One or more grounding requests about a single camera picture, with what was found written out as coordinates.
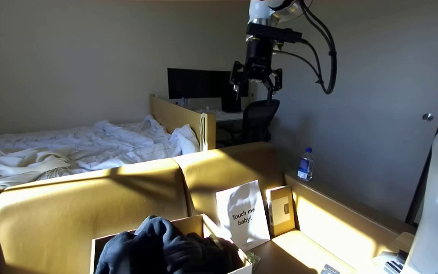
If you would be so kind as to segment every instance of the black monitor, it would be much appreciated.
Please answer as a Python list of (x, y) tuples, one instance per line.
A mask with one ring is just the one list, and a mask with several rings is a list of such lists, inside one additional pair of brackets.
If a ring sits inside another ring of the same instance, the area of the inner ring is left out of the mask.
[[(229, 83), (230, 71), (168, 68), (168, 98), (235, 97)], [(240, 86), (240, 96), (248, 97), (249, 83)]]

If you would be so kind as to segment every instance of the blue bottle label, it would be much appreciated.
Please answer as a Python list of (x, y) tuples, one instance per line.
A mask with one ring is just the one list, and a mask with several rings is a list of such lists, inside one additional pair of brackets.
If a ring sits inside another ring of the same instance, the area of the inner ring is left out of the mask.
[(302, 179), (307, 179), (307, 174), (309, 174), (309, 160), (300, 159), (300, 166), (298, 168), (298, 176)]

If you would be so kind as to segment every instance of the office chair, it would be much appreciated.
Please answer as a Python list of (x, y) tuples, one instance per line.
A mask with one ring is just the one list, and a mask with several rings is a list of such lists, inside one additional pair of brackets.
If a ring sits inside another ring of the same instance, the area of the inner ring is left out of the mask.
[[(269, 142), (271, 134), (268, 131), (268, 127), (279, 106), (280, 101), (276, 99), (272, 99), (269, 103), (266, 100), (261, 100), (249, 104), (243, 112), (243, 125), (241, 129), (232, 125), (219, 126), (219, 129), (229, 132), (231, 142), (217, 142), (224, 146), (253, 142)], [(240, 134), (240, 138), (236, 138), (235, 135), (237, 134)]]

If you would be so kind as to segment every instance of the wooden headboard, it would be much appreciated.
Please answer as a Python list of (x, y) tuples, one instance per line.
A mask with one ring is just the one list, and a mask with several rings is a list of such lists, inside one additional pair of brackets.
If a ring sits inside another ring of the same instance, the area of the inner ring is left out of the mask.
[(172, 133), (176, 128), (186, 124), (197, 136), (202, 151), (216, 148), (216, 115), (213, 113), (197, 113), (172, 104), (150, 94), (150, 114), (155, 120)]

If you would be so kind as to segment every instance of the small box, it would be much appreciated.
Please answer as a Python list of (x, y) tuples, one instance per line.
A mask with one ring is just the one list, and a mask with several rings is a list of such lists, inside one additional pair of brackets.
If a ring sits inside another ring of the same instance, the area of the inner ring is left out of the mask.
[(270, 234), (278, 236), (295, 228), (294, 200), (291, 186), (280, 186), (266, 190), (270, 214)]
[[(205, 214), (178, 219), (172, 221), (172, 223), (175, 225), (175, 227), (182, 231), (183, 234), (195, 232), (203, 238), (211, 236), (212, 238), (223, 238), (233, 243), (230, 238), (224, 236), (221, 229), (219, 229), (219, 227), (214, 222), (212, 222), (212, 220), (210, 220), (210, 218)], [(97, 267), (97, 262), (99, 262), (99, 257), (101, 256), (104, 246), (116, 235), (117, 234), (113, 234), (92, 240), (92, 248), (90, 254), (90, 274), (94, 274)], [(249, 262), (248, 257), (240, 248), (238, 248), (238, 255), (242, 260), (244, 266), (236, 269), (233, 272), (230, 272), (229, 274), (251, 274), (252, 264)]]

